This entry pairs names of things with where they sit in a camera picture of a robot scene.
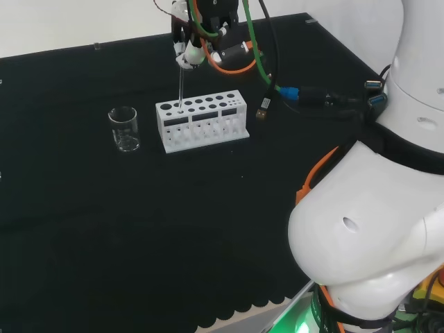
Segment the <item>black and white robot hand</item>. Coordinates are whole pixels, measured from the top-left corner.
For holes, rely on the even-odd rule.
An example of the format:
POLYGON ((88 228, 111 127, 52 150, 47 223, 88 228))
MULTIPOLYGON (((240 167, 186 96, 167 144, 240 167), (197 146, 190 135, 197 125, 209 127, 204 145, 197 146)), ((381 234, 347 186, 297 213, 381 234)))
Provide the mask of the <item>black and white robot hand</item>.
POLYGON ((171 32, 176 62, 186 70, 199 67, 205 60, 196 24, 188 1, 172 1, 171 32))

